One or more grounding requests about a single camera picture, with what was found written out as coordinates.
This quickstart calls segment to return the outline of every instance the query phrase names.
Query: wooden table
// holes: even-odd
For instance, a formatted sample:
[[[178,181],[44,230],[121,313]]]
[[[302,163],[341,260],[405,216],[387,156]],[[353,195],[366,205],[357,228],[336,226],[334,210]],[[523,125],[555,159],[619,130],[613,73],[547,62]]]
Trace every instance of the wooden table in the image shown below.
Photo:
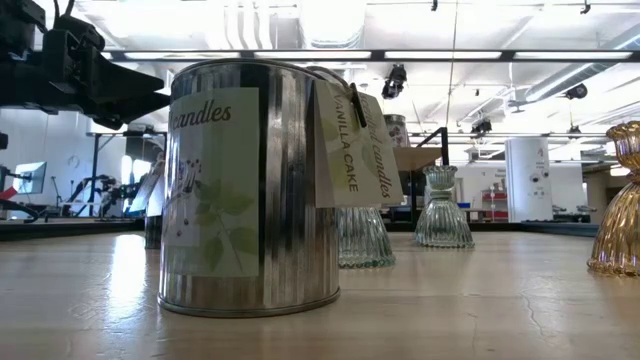
[[[330,306],[267,319],[156,305],[136,235],[0,243],[2,359],[639,359],[640,281],[587,272],[587,238],[475,233],[474,251],[392,235],[397,265],[341,272]]]

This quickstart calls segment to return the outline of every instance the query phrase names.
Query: glass candle holder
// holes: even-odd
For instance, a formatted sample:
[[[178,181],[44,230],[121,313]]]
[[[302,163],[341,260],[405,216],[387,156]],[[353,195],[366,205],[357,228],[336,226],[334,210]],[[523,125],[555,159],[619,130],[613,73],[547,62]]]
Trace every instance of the glass candle holder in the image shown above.
[[[361,269],[395,264],[389,235],[376,208],[336,209],[341,268]]]
[[[416,242],[437,248],[474,247],[471,230],[462,210],[452,200],[455,185],[455,166],[425,168],[429,203],[422,210],[416,226]]]
[[[631,180],[611,201],[596,235],[587,266],[594,271],[640,275],[640,122],[614,126],[607,131],[614,141],[620,165]]]

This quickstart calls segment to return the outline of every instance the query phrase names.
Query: silver metal tin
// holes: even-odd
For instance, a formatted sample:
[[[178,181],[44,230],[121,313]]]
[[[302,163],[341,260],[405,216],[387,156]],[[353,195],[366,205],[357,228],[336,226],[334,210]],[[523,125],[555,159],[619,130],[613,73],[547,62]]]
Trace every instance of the silver metal tin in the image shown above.
[[[391,143],[394,147],[410,147],[409,133],[407,132],[407,124],[405,117],[402,115],[388,114],[384,115],[384,121],[387,124],[387,130],[391,137]]]
[[[244,59],[202,62],[176,75],[172,102],[210,89],[259,89],[260,263],[257,277],[177,274],[167,267],[163,249],[158,294],[163,308],[259,317],[317,308],[338,297],[335,211],[314,206],[316,78],[293,65]]]

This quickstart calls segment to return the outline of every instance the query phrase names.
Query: white cylindrical column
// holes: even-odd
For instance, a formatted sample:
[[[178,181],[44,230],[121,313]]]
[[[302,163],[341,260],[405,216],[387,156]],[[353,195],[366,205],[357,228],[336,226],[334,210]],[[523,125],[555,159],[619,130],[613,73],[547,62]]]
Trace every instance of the white cylindrical column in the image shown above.
[[[506,142],[509,222],[553,220],[546,138]]]

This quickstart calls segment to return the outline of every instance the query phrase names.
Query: hanging tag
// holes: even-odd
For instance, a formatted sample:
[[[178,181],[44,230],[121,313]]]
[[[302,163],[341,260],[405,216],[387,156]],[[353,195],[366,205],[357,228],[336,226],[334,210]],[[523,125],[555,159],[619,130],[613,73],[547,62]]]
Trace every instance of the hanging tag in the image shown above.
[[[398,169],[376,99],[327,81],[315,86],[316,207],[400,203]]]

